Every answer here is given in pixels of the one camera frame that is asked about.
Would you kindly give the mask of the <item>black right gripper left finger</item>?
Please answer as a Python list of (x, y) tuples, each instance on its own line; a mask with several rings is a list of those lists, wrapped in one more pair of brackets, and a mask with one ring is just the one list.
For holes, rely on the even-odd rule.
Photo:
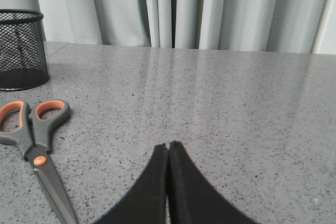
[(96, 223), (166, 223), (166, 171), (168, 150), (156, 145), (134, 185)]

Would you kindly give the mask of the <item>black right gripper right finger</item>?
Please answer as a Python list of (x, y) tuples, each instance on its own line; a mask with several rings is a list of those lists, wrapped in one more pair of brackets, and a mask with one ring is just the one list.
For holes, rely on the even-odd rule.
[(171, 223), (255, 223), (213, 188), (177, 141), (169, 149), (168, 199)]

